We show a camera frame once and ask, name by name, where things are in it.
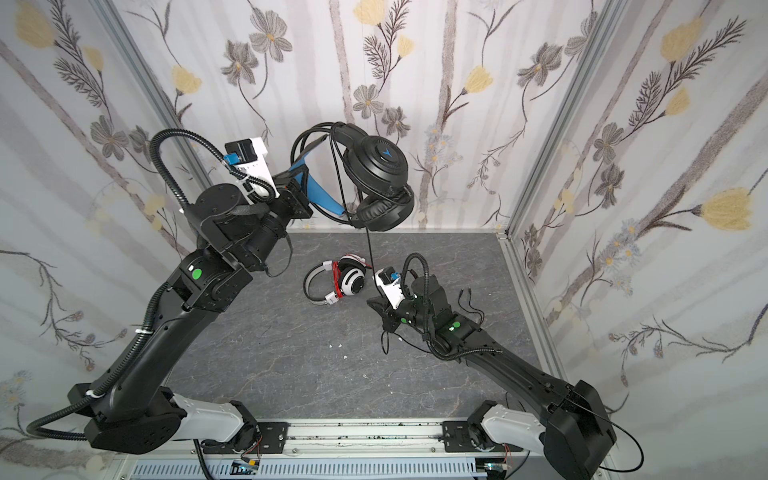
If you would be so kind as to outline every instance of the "metal mounting plate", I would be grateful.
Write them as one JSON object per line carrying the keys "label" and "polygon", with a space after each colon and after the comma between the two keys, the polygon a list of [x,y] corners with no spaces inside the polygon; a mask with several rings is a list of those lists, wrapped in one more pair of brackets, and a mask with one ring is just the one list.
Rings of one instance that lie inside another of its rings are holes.
{"label": "metal mounting plate", "polygon": [[[443,445],[446,453],[478,452],[469,440],[469,424],[467,422],[445,421],[442,423]],[[520,447],[510,445],[511,452],[522,452]],[[503,452],[504,446],[496,444],[491,452]]]}
{"label": "metal mounting plate", "polygon": [[[283,447],[288,438],[288,422],[259,422],[259,430],[262,435],[261,442],[259,443],[259,453],[261,455],[283,453]],[[202,447],[205,455],[228,455],[232,453],[232,450],[226,447],[225,444],[209,446],[203,443]]]}

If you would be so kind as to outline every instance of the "red cable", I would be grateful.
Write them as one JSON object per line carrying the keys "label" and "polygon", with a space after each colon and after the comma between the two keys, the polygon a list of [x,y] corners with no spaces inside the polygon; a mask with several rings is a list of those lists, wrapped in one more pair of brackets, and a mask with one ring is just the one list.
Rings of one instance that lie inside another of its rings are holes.
{"label": "red cable", "polygon": [[331,263],[331,266],[333,268],[333,289],[336,291],[336,298],[341,299],[341,297],[344,296],[344,293],[339,288],[339,278],[341,277],[341,272],[339,272],[339,262],[333,262]]}

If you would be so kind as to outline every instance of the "black cable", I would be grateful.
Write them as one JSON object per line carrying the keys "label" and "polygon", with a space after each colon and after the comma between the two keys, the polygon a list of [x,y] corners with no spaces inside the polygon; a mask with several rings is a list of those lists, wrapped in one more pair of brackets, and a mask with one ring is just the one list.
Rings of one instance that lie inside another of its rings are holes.
{"label": "black cable", "polygon": [[285,266],[285,268],[283,268],[283,270],[280,273],[278,273],[277,275],[272,275],[270,273],[270,268],[265,263],[264,264],[264,273],[266,273],[266,275],[269,278],[275,278],[275,277],[278,277],[280,275],[283,275],[286,272],[286,270],[288,270],[288,267],[290,266],[290,261],[293,258],[293,244],[290,241],[290,235],[288,233],[286,233],[286,242],[288,242],[288,264]]}
{"label": "black cable", "polygon": [[371,270],[373,270],[373,272],[376,273],[376,267],[373,265],[373,249],[371,248],[371,233],[368,231],[368,227],[366,227],[366,237],[368,237],[368,254],[371,256]]}
{"label": "black cable", "polygon": [[322,132],[322,133],[330,133],[330,129],[327,127],[333,125],[331,122],[324,122],[322,124],[317,124],[312,128],[308,128],[307,130],[303,131],[299,134],[298,137],[296,137],[296,140],[293,141],[293,146],[290,149],[290,164],[295,164],[298,160],[296,159],[296,149],[299,147],[299,144],[301,145],[301,150],[304,150],[304,145],[306,145],[306,139],[309,138],[309,136],[316,132]]}
{"label": "black cable", "polygon": [[340,124],[343,125],[341,122],[336,122],[331,127],[331,156],[333,157],[333,165],[336,167],[336,178],[339,180],[339,190],[341,191],[341,202],[344,207],[344,211],[346,212],[346,219],[350,223],[352,223],[352,215],[349,214],[349,210],[346,207],[346,198],[344,197],[344,186],[341,184],[341,172],[339,171],[339,161],[336,159],[336,152],[338,151],[339,154],[341,154],[341,151],[339,151],[339,145],[336,143],[336,139],[334,138],[334,133],[336,132],[336,127],[338,127]]}
{"label": "black cable", "polygon": [[334,217],[333,215],[329,214],[320,205],[315,204],[314,202],[312,202],[312,206],[315,207],[317,209],[317,211],[319,211],[325,218],[333,220],[336,223],[341,223],[342,225],[352,225],[347,220],[342,220],[340,218]]}
{"label": "black cable", "polygon": [[406,339],[402,338],[402,336],[398,335],[397,333],[395,333],[394,335],[395,335],[395,336],[397,336],[399,339],[401,339],[403,342],[405,342],[405,343],[408,343],[408,344],[409,344],[410,346],[412,346],[413,348],[415,348],[415,349],[417,349],[417,350],[421,350],[421,351],[422,351],[422,352],[424,352],[424,353],[429,353],[430,355],[432,354],[432,352],[430,352],[429,350],[424,350],[423,348],[421,348],[421,347],[419,347],[419,346],[416,346],[416,345],[414,345],[414,344],[410,343],[408,340],[406,340]]}
{"label": "black cable", "polygon": [[210,474],[208,465],[205,465],[205,458],[203,458],[203,449],[200,447],[200,440],[195,439],[192,442],[194,442],[194,451],[197,453],[197,461],[200,463],[200,469],[203,471],[205,480],[216,480],[214,476]]}
{"label": "black cable", "polygon": [[165,184],[170,188],[170,191],[174,194],[176,199],[179,201],[179,204],[182,208],[186,208],[189,206],[189,200],[187,200],[187,197],[184,195],[184,192],[181,190],[181,187],[179,187],[179,184],[176,183],[176,180],[174,180],[173,175],[170,174],[170,171],[165,167],[165,164],[163,163],[163,160],[160,156],[160,145],[166,141],[168,138],[172,137],[185,137],[190,140],[194,140],[198,144],[205,147],[210,153],[212,153],[216,159],[221,162],[227,170],[232,174],[236,179],[241,180],[246,183],[255,184],[259,187],[262,187],[267,192],[266,197],[262,197],[261,195],[253,192],[248,197],[253,201],[259,201],[264,203],[270,203],[272,200],[275,199],[275,189],[270,185],[268,182],[260,179],[251,177],[250,175],[244,174],[240,170],[237,170],[232,165],[229,165],[224,160],[224,155],[219,151],[218,148],[212,143],[210,143],[208,140],[205,139],[205,137],[202,137],[199,134],[194,133],[193,131],[184,130],[182,128],[166,128],[165,130],[158,131],[154,137],[152,137],[152,140],[149,142],[149,156],[150,160],[152,160],[152,164],[154,165],[157,172],[160,174],[160,176],[165,181]]}
{"label": "black cable", "polygon": [[468,298],[467,298],[467,305],[469,305],[469,308],[476,310],[477,313],[480,314],[480,323],[478,323],[478,326],[482,326],[482,323],[485,321],[485,312],[480,310],[479,308],[475,308],[472,306],[472,289],[468,289]]}
{"label": "black cable", "polygon": [[[141,324],[141,330],[148,332],[152,331],[152,327],[154,326],[154,316],[157,313],[157,306],[159,305],[160,297],[166,288],[168,288],[167,282],[160,285],[160,288],[158,288],[154,295],[150,298],[149,304],[147,304],[147,310],[144,313],[144,322]],[[51,422],[55,422],[56,420],[63,419],[64,417],[73,413],[79,412],[85,407],[89,406],[94,400],[96,400],[94,397],[100,398],[104,396],[109,391],[109,389],[111,389],[112,386],[120,379],[125,370],[133,364],[139,353],[141,353],[141,350],[144,348],[144,345],[149,341],[151,335],[151,333],[138,333],[134,337],[133,343],[128,348],[127,353],[120,361],[118,366],[110,372],[110,375],[99,386],[93,389],[93,396],[85,396],[83,399],[73,403],[68,407],[46,415],[40,419],[35,420],[34,422],[30,422],[29,425],[27,425],[27,433],[34,437],[45,437],[48,439],[76,441],[86,440],[84,433],[62,432],[59,430],[43,429],[42,426]]]}
{"label": "black cable", "polygon": [[523,459],[522,462],[520,462],[520,465],[518,465],[518,467],[516,469],[512,470],[511,472],[509,472],[509,475],[505,476],[504,479],[506,480],[507,478],[512,477],[520,468],[523,468],[523,465],[525,465],[525,463],[528,460],[528,457],[530,457],[530,456],[531,456],[531,451],[528,450],[528,453],[525,454],[525,458]]}
{"label": "black cable", "polygon": [[384,334],[386,333],[386,330],[382,330],[382,337],[379,339],[379,341],[382,344],[382,352],[384,352],[384,355],[389,355],[389,335],[386,336],[386,350],[384,350]]}
{"label": "black cable", "polygon": [[406,257],[406,261],[402,266],[402,272],[400,273],[400,278],[405,278],[406,272],[408,272],[408,265],[411,263],[413,259],[417,259],[422,264],[422,274],[424,275],[424,295],[422,297],[422,318],[424,319],[424,330],[427,332],[427,338],[426,338],[426,344],[427,348],[429,348],[429,352],[436,356],[438,359],[443,360],[445,362],[449,362],[451,360],[460,359],[462,357],[465,357],[467,355],[473,355],[475,353],[502,353],[501,350],[496,350],[488,347],[480,347],[476,349],[469,349],[464,352],[459,353],[453,353],[450,355],[444,355],[443,353],[440,353],[435,348],[435,325],[432,321],[430,321],[430,318],[428,317],[429,314],[429,301],[427,300],[429,297],[429,265],[427,264],[426,258],[420,253],[411,253]]}
{"label": "black cable", "polygon": [[[549,387],[548,387],[548,386],[546,386],[546,385],[544,384],[544,382],[542,382],[541,380],[539,380],[539,379],[535,379],[535,380],[536,380],[536,382],[538,382],[538,383],[539,383],[539,385],[541,385],[541,386],[544,386],[544,387],[546,387],[546,388],[549,388]],[[632,441],[634,442],[634,444],[635,444],[635,445],[637,445],[637,449],[638,449],[638,450],[640,450],[640,463],[638,463],[638,464],[637,464],[637,466],[635,466],[635,467],[633,467],[633,468],[629,468],[628,470],[617,470],[617,469],[608,468],[608,467],[598,467],[598,468],[602,468],[603,470],[608,470],[609,472],[616,472],[616,473],[630,473],[630,472],[636,472],[637,470],[640,470],[640,468],[641,468],[641,467],[643,466],[643,464],[645,463],[645,452],[643,451],[643,447],[641,447],[640,443],[637,441],[637,439],[636,439],[636,438],[635,438],[635,437],[634,437],[634,436],[633,436],[631,433],[629,433],[629,432],[628,432],[626,429],[624,429],[624,427],[622,427],[621,425],[618,425],[618,424],[617,424],[616,422],[614,422],[613,420],[611,420],[611,419],[607,419],[607,418],[603,417],[602,415],[598,415],[597,413],[593,412],[592,410],[588,409],[587,407],[579,405],[578,403],[574,402],[573,400],[569,399],[569,398],[568,398],[568,397],[566,397],[566,396],[563,396],[563,395],[561,395],[561,394],[559,394],[559,393],[556,393],[555,391],[552,391],[552,392],[553,392],[555,395],[559,396],[561,400],[564,400],[564,401],[570,402],[571,404],[573,404],[573,405],[577,406],[578,408],[580,408],[580,409],[584,410],[585,412],[587,412],[587,413],[591,413],[592,415],[594,415],[594,416],[598,417],[599,419],[602,419],[602,420],[604,420],[605,422],[608,422],[608,423],[610,423],[611,425],[613,425],[613,426],[614,426],[614,427],[616,427],[617,429],[619,429],[619,430],[621,430],[622,432],[626,433],[626,434],[629,436],[629,438],[631,438],[631,439],[632,439]],[[572,393],[574,393],[575,395],[578,395],[578,396],[580,396],[580,397],[581,397],[581,399],[582,399],[582,400],[584,400],[584,401],[585,401],[587,404],[589,403],[589,400],[587,400],[587,399],[586,399],[586,398],[585,398],[585,397],[584,397],[582,394],[580,394],[579,392],[575,392],[574,390],[571,390],[571,392],[572,392]]]}
{"label": "black cable", "polygon": [[[475,315],[480,315],[480,312],[475,312],[475,311],[470,312],[469,310],[464,308],[464,306],[462,305],[462,295],[464,295],[464,289],[463,288],[461,290],[459,290],[458,298],[456,299],[456,303],[458,303],[458,307],[460,309],[464,310],[465,312],[467,312],[467,314],[469,314],[469,315],[472,315],[473,313]],[[478,319],[478,326],[482,325],[482,321],[483,321],[483,315],[480,315],[480,318]]]}

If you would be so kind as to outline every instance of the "headphone ear pad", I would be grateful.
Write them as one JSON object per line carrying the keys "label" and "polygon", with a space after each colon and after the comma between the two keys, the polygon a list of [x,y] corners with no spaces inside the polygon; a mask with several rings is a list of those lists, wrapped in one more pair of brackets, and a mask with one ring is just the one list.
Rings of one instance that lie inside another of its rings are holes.
{"label": "headphone ear pad", "polygon": [[359,261],[359,260],[357,260],[356,258],[353,258],[353,257],[357,257],[357,255],[349,254],[349,255],[345,255],[345,256],[341,257],[339,259],[339,271],[346,270],[348,268],[357,268],[357,269],[360,269],[361,271],[364,272],[366,270],[366,268],[367,268],[366,265],[363,262],[361,262],[361,261]]}
{"label": "headphone ear pad", "polygon": [[398,205],[389,200],[368,196],[360,202],[355,216],[369,230],[384,232],[401,224],[413,212],[414,200],[406,205]]}

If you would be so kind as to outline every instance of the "yellow flower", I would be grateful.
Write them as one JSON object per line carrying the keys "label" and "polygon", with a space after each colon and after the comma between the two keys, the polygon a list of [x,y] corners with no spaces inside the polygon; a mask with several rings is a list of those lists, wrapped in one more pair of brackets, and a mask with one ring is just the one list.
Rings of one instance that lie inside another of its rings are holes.
{"label": "yellow flower", "polygon": [[749,222],[751,200],[746,188],[731,188],[710,198],[693,213],[718,230],[746,230],[752,226]]}
{"label": "yellow flower", "polygon": [[690,97],[688,97],[688,90],[686,90],[685,87],[682,87],[672,97],[672,99],[670,100],[670,103],[667,104],[667,109],[664,110],[664,113],[667,115],[681,114],[688,109],[688,105],[690,105]]}
{"label": "yellow flower", "polygon": [[493,83],[491,74],[481,65],[478,65],[469,72],[469,77],[467,77],[467,83],[464,85],[464,90],[466,90],[467,93],[476,94],[485,90],[491,83]]}
{"label": "yellow flower", "polygon": [[572,214],[574,213],[574,195],[573,192],[571,192],[569,189],[563,190],[563,193],[560,194],[560,198],[563,199],[563,205],[565,205],[565,213]]}
{"label": "yellow flower", "polygon": [[160,229],[163,228],[163,222],[160,221],[160,218],[155,217],[152,219],[152,230],[160,231]]}
{"label": "yellow flower", "polygon": [[97,237],[101,234],[101,224],[98,223],[96,220],[86,220],[85,228],[89,229],[91,233],[96,235]]}
{"label": "yellow flower", "polygon": [[384,0],[360,0],[352,12],[360,23],[378,25],[384,20]]}
{"label": "yellow flower", "polygon": [[129,194],[138,194],[139,186],[131,182],[128,182],[128,185],[126,185],[125,190],[128,190]]}
{"label": "yellow flower", "polygon": [[202,80],[181,65],[174,65],[171,76],[174,79],[174,86],[182,94],[193,94],[200,89],[200,84],[203,83]]}
{"label": "yellow flower", "polygon": [[96,221],[99,221],[99,222],[107,222],[110,219],[109,214],[103,208],[96,209],[96,211],[94,212],[94,218],[96,219]]}
{"label": "yellow flower", "polygon": [[701,17],[696,17],[691,23],[673,28],[661,39],[661,56],[667,61],[682,60],[698,40],[702,24]]}
{"label": "yellow flower", "polygon": [[30,2],[19,2],[16,12],[16,36],[30,47],[51,47],[53,28],[43,12]]}
{"label": "yellow flower", "polygon": [[101,51],[98,48],[83,47],[83,53],[91,67],[98,71],[104,70],[104,57],[101,56]]}
{"label": "yellow flower", "polygon": [[413,51],[414,45],[413,40],[405,35],[400,35],[397,39],[397,55],[401,57],[408,56]]}
{"label": "yellow flower", "polygon": [[165,197],[152,194],[147,197],[147,202],[144,203],[144,212],[147,215],[152,215],[163,207],[165,207]]}

